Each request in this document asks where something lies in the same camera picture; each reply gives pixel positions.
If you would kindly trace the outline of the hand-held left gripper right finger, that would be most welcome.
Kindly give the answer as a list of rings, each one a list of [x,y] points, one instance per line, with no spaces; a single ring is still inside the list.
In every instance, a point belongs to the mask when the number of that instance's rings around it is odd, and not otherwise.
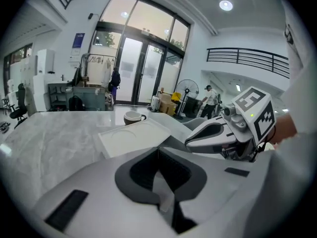
[[[259,193],[269,160],[268,151],[248,163],[158,148],[157,192],[167,193],[172,203],[166,214],[159,211],[157,233],[184,234],[209,221],[230,201],[236,213]]]

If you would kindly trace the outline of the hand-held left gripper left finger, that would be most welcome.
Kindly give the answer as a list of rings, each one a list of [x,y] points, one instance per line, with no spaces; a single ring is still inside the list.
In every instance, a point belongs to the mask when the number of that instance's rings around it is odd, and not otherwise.
[[[46,192],[33,212],[45,220],[73,191],[88,193],[64,232],[43,223],[50,237],[71,238],[173,238],[174,230],[154,205],[133,202],[115,184],[115,172],[147,149],[89,164]]]

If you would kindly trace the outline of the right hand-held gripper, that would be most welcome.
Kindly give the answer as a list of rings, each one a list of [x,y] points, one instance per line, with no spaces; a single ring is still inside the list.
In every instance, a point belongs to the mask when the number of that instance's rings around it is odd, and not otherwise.
[[[219,122],[210,119],[195,128],[185,146],[193,153],[221,153],[225,159],[252,162],[274,126],[271,95],[251,86],[224,107]]]

